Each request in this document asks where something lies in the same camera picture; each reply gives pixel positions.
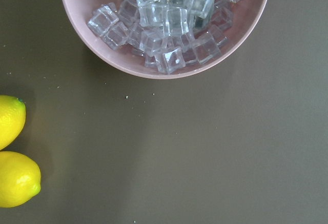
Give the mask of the pink bowl of ice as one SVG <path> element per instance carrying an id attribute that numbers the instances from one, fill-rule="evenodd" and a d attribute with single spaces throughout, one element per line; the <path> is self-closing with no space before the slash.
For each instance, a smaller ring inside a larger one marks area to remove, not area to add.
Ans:
<path id="1" fill-rule="evenodd" d="M 188 11 L 165 0 L 63 0 L 87 47 L 111 66 L 140 77 L 174 79 L 231 55 L 257 24 L 267 0 L 223 0 L 201 30 Z"/>

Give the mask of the yellow lemon upper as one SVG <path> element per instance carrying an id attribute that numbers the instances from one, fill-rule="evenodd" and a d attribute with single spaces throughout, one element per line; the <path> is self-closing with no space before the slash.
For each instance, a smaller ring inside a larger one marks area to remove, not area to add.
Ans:
<path id="1" fill-rule="evenodd" d="M 22 99 L 1 95 L 1 150 L 21 133 L 26 121 L 26 106 Z"/>

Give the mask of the yellow lemon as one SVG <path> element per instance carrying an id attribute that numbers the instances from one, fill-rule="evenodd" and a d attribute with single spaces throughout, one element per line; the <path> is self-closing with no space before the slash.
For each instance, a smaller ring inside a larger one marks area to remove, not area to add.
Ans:
<path id="1" fill-rule="evenodd" d="M 41 190 L 38 164 L 17 152 L 1 151 L 1 207 L 17 207 Z"/>
<path id="2" fill-rule="evenodd" d="M 1 95 L 1 150 L 21 133 L 26 121 L 26 106 L 22 99 Z"/>

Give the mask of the yellow lemon lower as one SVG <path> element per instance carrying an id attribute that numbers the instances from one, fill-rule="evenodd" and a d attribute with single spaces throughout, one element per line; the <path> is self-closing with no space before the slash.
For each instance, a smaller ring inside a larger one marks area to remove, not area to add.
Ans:
<path id="1" fill-rule="evenodd" d="M 17 152 L 1 151 L 1 207 L 17 207 L 41 190 L 38 164 Z"/>

